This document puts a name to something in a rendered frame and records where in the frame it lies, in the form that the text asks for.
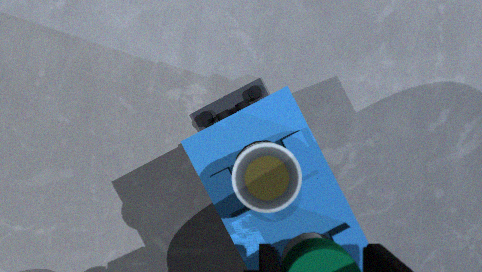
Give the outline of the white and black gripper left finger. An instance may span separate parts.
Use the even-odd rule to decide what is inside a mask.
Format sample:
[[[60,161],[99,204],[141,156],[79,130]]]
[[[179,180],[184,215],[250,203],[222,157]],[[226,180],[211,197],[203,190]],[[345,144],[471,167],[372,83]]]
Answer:
[[[281,272],[275,247],[271,247],[271,244],[259,244],[259,270],[243,272]]]

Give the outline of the white tube neck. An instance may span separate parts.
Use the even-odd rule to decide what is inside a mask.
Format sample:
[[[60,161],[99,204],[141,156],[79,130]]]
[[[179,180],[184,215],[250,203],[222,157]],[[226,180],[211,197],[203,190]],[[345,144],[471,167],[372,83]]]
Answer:
[[[248,146],[237,157],[232,185],[238,199],[248,208],[272,213],[290,205],[302,184],[302,172],[295,156],[272,142]]]

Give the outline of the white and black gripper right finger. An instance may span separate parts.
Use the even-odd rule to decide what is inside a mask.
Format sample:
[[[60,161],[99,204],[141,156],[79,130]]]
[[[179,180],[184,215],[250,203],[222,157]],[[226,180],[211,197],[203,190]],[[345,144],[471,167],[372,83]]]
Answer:
[[[381,244],[363,248],[363,272],[414,272]]]

